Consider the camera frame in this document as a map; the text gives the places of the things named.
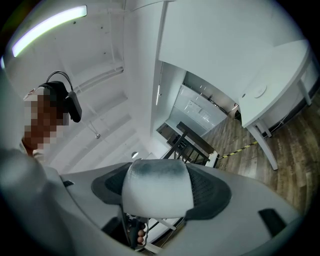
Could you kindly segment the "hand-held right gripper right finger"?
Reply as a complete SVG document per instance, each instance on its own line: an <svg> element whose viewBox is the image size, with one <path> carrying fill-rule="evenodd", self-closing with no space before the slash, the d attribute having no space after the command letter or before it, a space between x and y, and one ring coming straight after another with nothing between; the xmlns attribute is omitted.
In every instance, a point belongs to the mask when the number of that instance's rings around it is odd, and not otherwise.
<svg viewBox="0 0 320 256"><path fill-rule="evenodd" d="M231 190L226 208L208 220L187 220L154 256L272 256L297 231L303 216L265 184L216 168L190 164L224 181ZM285 227L272 237L259 212L273 209Z"/></svg>

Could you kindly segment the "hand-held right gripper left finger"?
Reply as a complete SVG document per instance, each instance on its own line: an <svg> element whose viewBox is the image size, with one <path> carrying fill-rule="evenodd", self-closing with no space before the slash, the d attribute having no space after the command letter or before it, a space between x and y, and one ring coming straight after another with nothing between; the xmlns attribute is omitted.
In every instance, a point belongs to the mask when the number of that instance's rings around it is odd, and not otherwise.
<svg viewBox="0 0 320 256"><path fill-rule="evenodd" d="M123 210L122 187L131 162L61 175L67 191L84 214L106 235L140 249L138 232L147 222Z"/></svg>

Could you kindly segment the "person's right hand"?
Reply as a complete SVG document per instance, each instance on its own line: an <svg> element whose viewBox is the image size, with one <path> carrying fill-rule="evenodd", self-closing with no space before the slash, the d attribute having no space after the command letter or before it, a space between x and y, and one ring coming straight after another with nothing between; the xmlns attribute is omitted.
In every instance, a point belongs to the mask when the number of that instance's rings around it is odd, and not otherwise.
<svg viewBox="0 0 320 256"><path fill-rule="evenodd" d="M144 223L142 223L140 225L140 230L138 231L137 235L137 244L138 245L143 245L144 244L144 237L146 236L146 232L144 231L144 229L146 228L146 225Z"/></svg>

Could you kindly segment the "person's white shirt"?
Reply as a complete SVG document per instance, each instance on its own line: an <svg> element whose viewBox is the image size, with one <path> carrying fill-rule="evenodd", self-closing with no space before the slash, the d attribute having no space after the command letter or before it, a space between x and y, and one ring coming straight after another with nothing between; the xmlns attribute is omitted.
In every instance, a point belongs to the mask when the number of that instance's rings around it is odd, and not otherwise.
<svg viewBox="0 0 320 256"><path fill-rule="evenodd" d="M33 150L32 151L32 156L39 163L41 163L41 164L45 164L46 163L46 150L44 150L44 149Z"/></svg>

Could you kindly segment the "yellow black striped tape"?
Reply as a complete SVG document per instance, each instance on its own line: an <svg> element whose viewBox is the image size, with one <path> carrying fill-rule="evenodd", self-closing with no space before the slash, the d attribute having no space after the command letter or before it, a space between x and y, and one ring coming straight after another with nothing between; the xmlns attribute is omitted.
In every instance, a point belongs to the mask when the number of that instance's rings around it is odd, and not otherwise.
<svg viewBox="0 0 320 256"><path fill-rule="evenodd" d="M237 153L239 153L239 152L241 152L241 151L243 151L243 150L245 150L245 149L247 149L247 148L250 148L250 147L253 146L253 145L256 145L257 143L258 143L257 141L254 141L254 142L252 142L252 143L250 143L250 144L248 144L248 145L246 145L246 146L244 146L244 147L242 147L242 148L240 148L240 149L237 149L237 150L234 151L234 152L231 152L231 153L229 153L229 154L223 155L223 156L219 157L218 159L225 159L225 158L228 158L228 157L230 157L230 156L233 156L233 155L235 155L235 154L237 154Z"/></svg>

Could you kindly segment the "black metal railing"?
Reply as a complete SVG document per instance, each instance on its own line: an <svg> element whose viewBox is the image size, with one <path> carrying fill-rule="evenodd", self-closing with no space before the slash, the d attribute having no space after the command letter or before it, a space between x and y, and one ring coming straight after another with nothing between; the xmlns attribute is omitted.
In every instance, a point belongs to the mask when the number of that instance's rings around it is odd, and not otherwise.
<svg viewBox="0 0 320 256"><path fill-rule="evenodd" d="M163 159L182 160L184 163L197 164L214 168L218 161L218 152L183 122L174 130L164 123L157 131L165 139L170 149Z"/></svg>

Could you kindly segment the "frosted glass partition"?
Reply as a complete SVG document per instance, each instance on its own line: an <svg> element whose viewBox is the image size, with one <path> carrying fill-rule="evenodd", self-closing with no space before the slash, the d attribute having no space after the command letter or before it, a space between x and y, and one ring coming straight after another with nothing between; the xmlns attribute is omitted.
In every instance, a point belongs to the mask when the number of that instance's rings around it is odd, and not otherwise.
<svg viewBox="0 0 320 256"><path fill-rule="evenodd" d="M226 118L216 105L181 85L167 123L175 128L182 122L202 137Z"/></svg>

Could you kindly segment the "white table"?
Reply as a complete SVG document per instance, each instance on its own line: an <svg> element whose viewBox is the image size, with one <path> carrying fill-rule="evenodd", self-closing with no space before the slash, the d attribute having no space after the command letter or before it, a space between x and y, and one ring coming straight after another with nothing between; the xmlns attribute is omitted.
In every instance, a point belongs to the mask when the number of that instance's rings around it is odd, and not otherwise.
<svg viewBox="0 0 320 256"><path fill-rule="evenodd" d="M298 87L308 106L312 104L309 92L302 82L302 76L311 61L312 48L306 39L273 48L266 62L238 99L242 127L256 139L275 171L278 169L277 161L256 126L261 124L267 136L272 136L263 122L263 117L292 86ZM259 98L254 98L254 89L263 84L267 85L265 93Z"/></svg>

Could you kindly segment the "long ceiling light strip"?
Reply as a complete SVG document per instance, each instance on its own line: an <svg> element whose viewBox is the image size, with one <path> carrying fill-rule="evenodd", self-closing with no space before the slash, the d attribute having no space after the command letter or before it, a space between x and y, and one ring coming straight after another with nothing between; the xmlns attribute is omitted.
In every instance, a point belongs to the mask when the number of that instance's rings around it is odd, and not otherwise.
<svg viewBox="0 0 320 256"><path fill-rule="evenodd" d="M87 6L81 5L57 13L48 19L37 24L27 31L12 47L12 54L16 58L28 45L34 40L66 22L85 17L87 15Z"/></svg>

